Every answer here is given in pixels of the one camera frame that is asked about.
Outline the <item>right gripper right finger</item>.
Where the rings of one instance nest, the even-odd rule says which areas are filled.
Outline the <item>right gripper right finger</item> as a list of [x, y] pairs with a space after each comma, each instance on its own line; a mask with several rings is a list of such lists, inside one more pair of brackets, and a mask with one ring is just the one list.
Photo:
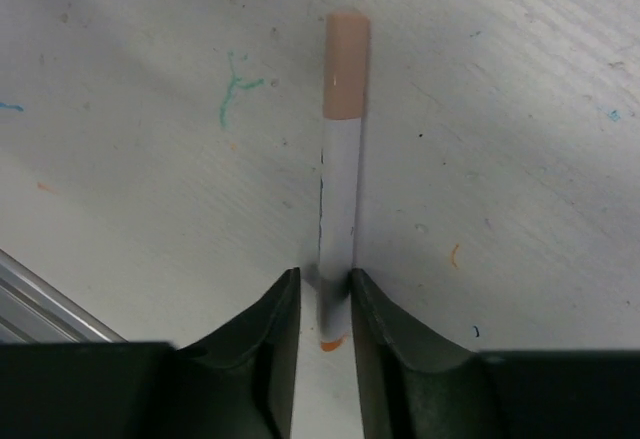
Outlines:
[[638, 437], [638, 351], [473, 352], [350, 281], [365, 437]]

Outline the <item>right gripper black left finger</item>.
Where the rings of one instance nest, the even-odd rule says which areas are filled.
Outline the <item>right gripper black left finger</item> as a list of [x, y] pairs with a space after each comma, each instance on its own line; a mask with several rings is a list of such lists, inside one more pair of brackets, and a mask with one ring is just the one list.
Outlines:
[[195, 343], [78, 342], [1, 349], [5, 438], [287, 438], [301, 278]]

